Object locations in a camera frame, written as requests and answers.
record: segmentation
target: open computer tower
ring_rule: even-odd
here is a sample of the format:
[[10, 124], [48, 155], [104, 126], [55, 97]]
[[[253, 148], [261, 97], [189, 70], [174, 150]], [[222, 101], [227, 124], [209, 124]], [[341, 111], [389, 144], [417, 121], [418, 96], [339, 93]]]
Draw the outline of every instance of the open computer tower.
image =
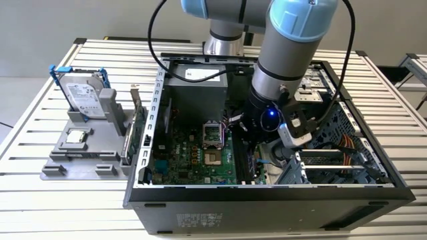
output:
[[[257, 60], [162, 54], [187, 78]], [[125, 197], [150, 234], [349, 231], [415, 200], [345, 87], [307, 144], [283, 149], [275, 140], [249, 153], [229, 122], [251, 79], [189, 83], [159, 69]], [[338, 82], [329, 62], [313, 61], [295, 94], [307, 118], [325, 112]]]

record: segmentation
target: label sticker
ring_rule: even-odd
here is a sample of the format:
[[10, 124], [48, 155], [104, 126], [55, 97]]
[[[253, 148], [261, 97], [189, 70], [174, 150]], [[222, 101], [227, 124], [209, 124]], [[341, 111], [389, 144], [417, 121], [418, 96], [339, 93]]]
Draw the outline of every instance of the label sticker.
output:
[[95, 88], [91, 85], [82, 83], [67, 83], [67, 88], [80, 113], [90, 118], [104, 118], [106, 114]]
[[[186, 78], [191, 80], [203, 79], [214, 74], [218, 74], [221, 70], [218, 69], [199, 69], [199, 68], [189, 68], [186, 70]], [[221, 82], [221, 76], [214, 77], [213, 79], [207, 80], [207, 82]]]
[[78, 153], [68, 153], [68, 154], [67, 154], [67, 157], [83, 158], [83, 155], [82, 155], [82, 154], [78, 154]]
[[182, 228], [219, 227], [223, 219], [222, 213], [178, 213], [178, 226]]

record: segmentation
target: aluminum profile table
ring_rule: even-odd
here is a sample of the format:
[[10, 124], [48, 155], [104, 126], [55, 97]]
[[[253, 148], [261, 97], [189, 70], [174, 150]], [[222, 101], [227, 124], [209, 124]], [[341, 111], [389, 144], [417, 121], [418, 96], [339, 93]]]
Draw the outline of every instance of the aluminum profile table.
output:
[[[201, 54], [202, 45], [154, 44], [161, 52]], [[259, 47], [245, 54], [257, 57]], [[342, 73], [343, 51], [319, 50], [314, 59], [329, 61]], [[154, 91], [158, 65], [146, 42], [87, 40], [74, 44], [60, 66], [106, 67], [118, 101], [131, 109], [131, 85], [146, 106]], [[427, 123], [366, 55], [353, 52], [345, 86], [386, 152], [413, 188], [417, 201], [351, 232], [222, 234], [191, 239], [427, 239]], [[68, 104], [50, 78], [16, 127], [0, 146], [0, 235], [8, 239], [158, 239], [149, 235], [133, 210], [122, 207], [127, 181], [43, 181], [39, 174], [67, 123]]]
[[406, 67], [427, 87], [427, 55], [407, 53], [399, 63], [399, 67]]

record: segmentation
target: black cable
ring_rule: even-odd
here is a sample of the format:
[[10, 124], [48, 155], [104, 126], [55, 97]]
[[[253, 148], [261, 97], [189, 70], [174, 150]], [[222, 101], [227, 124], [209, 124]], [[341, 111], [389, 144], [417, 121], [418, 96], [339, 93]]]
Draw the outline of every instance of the black cable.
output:
[[201, 82], [205, 82], [215, 77], [218, 77], [219, 75], [223, 75], [226, 73], [233, 73], [233, 72], [237, 72], [235, 69], [229, 69], [229, 70], [223, 70], [218, 73], [215, 73], [214, 75], [211, 76], [207, 76], [206, 78], [202, 78], [202, 79], [187, 79], [179, 75], [177, 75], [165, 65], [163, 63], [161, 62], [157, 54], [155, 54], [155, 51], [154, 51], [154, 44], [153, 44], [153, 30], [154, 30], [154, 24], [155, 24], [155, 19], [157, 19], [157, 16], [158, 16], [158, 13], [163, 7], [163, 5], [166, 4], [167, 0], [162, 0], [162, 2], [159, 3], [158, 7], [155, 8], [154, 10], [154, 13], [153, 13], [153, 16], [151, 16], [151, 19], [150, 19], [150, 24], [149, 24], [149, 36], [147, 36], [147, 42], [149, 42], [149, 49], [150, 49], [150, 52], [151, 52], [151, 56], [154, 58], [154, 60], [157, 61], [157, 63], [159, 64], [159, 66], [165, 69], [165, 71], [171, 74], [175, 78], [183, 80], [185, 82], [189, 82], [189, 83], [201, 83]]
[[353, 53], [354, 40], [355, 40], [355, 34], [357, 34], [357, 16], [355, 16], [355, 11], [354, 11], [354, 8], [353, 8], [353, 5], [351, 5], [350, 1], [349, 0], [342, 0], [342, 1], [346, 4], [347, 10], [349, 10], [349, 14], [350, 14], [350, 21], [351, 21], [349, 47], [347, 47], [347, 53], [346, 53], [345, 63], [343, 63], [343, 66], [342, 66], [341, 78], [339, 78], [339, 83], [338, 83], [338, 87], [337, 87], [337, 90], [335, 90], [335, 94], [334, 94], [334, 97], [331, 99], [331, 102], [330, 102], [330, 104], [329, 104], [329, 106], [326, 108], [326, 111], [325, 111], [322, 117], [317, 121], [318, 122], [318, 126], [321, 125], [321, 123], [326, 119], [326, 117], [329, 116], [330, 111], [331, 111], [333, 106], [334, 106], [334, 103], [335, 103], [335, 100], [337, 100], [337, 98], [338, 98], [338, 96], [341, 94], [341, 90], [342, 90], [342, 87], [343, 87], [343, 84], [345, 84], [345, 76], [346, 76], [346, 71], [347, 71], [350, 55]]
[[421, 101], [421, 103], [418, 104], [418, 106], [417, 106], [417, 108], [415, 108], [417, 111], [421, 110], [423, 104], [425, 104], [425, 101]]
[[8, 128], [14, 128], [14, 126], [11, 126], [10, 124], [6, 124], [4, 122], [0, 122], [2, 125], [7, 126]]
[[401, 85], [395, 89], [399, 89], [413, 77], [414, 77], [414, 74], [401, 83]]
[[282, 166], [278, 166], [277, 164], [274, 164], [273, 162], [267, 162], [267, 164], [271, 164], [271, 165], [274, 165], [277, 168], [283, 168]]
[[282, 152], [282, 156], [278, 156], [277, 154], [277, 148], [283, 145], [283, 142], [282, 140], [279, 140], [271, 147], [271, 155], [273, 155], [273, 163], [275, 166], [281, 166], [281, 161], [290, 161], [290, 159], [285, 156], [283, 152], [282, 152], [282, 149], [281, 149], [281, 152]]

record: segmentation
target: light blue joint cap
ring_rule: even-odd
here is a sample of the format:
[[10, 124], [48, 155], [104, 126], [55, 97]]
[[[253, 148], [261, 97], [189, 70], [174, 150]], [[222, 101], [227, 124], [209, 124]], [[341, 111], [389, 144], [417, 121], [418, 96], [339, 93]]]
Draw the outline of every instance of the light blue joint cap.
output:
[[338, 0], [274, 0], [271, 24], [290, 40], [315, 42], [330, 30], [338, 4]]
[[183, 11], [198, 18], [209, 19], [206, 0], [181, 0]]

